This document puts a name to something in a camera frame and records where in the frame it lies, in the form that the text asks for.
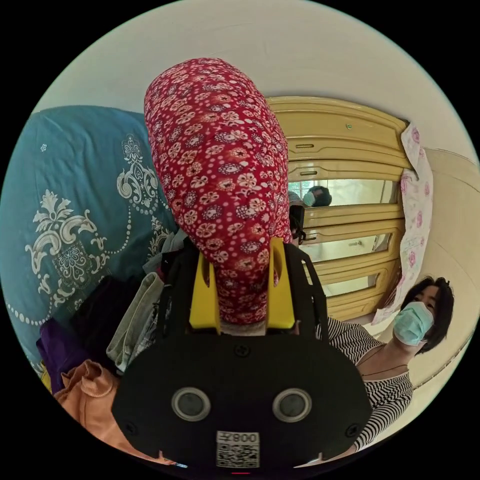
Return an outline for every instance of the mirror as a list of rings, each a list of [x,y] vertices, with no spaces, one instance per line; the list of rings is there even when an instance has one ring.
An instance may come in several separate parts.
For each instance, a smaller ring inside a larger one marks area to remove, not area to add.
[[[359,292],[360,290],[374,287],[377,283],[377,277],[378,275],[363,276],[337,283],[325,283],[322,284],[322,287],[327,298],[336,297],[337,295],[351,294],[352,292]]]
[[[305,241],[300,248],[310,256],[312,262],[326,262],[372,252],[384,252],[389,246],[390,233],[364,236],[347,240],[308,243]]]
[[[310,206],[339,207],[345,205],[365,204],[394,204],[397,202],[397,183],[391,180],[363,180],[363,179],[337,179],[337,180],[306,180],[291,181],[288,183],[290,201],[301,201]],[[313,190],[314,200],[306,197],[314,187],[323,187]]]

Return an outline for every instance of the red floral fabric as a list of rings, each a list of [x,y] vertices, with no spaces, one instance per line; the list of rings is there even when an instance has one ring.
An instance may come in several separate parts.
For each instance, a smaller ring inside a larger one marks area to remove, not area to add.
[[[175,221],[215,266],[220,316],[266,316],[270,239],[292,241],[287,141],[254,83],[196,58],[148,87],[153,164]]]

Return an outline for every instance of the necklace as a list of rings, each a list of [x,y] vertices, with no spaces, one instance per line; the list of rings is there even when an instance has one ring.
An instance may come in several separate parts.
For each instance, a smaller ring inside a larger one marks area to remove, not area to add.
[[[372,357],[374,357],[378,352],[380,352],[380,350],[383,350],[385,348],[385,345],[383,345],[382,347],[380,347],[375,353],[372,353],[369,357],[367,357],[365,360],[362,360],[360,363],[357,364],[357,367],[359,367],[361,364],[364,364],[367,360],[371,359]],[[398,369],[400,367],[407,367],[406,364],[403,364],[403,365],[397,365],[397,366],[393,366],[392,368],[387,368],[386,370],[380,370],[380,371],[375,371],[373,373],[361,373],[361,376],[362,377],[370,377],[371,375],[376,375],[376,374],[382,374],[384,372],[389,372],[390,370],[395,370],[395,369]]]

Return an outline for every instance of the black and white striped top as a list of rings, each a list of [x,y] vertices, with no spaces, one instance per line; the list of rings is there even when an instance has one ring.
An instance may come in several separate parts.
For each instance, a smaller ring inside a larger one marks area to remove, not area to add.
[[[302,199],[294,192],[289,190],[288,191],[288,202],[301,202]]]
[[[319,325],[316,330],[318,339],[320,332]],[[328,318],[328,337],[330,344],[355,365],[368,351],[383,345],[361,325],[345,323],[330,317]],[[364,380],[364,384],[373,412],[355,441],[357,451],[370,444],[380,432],[398,419],[409,406],[413,395],[413,385],[408,372],[385,380]]]

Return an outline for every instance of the blue quilt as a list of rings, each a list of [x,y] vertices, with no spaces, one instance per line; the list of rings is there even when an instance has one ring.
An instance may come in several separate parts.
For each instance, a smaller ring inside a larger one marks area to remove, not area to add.
[[[33,114],[0,199],[1,287],[32,366],[40,368],[35,342],[48,318],[67,326],[104,276],[142,276],[176,231],[141,113],[65,106]]]

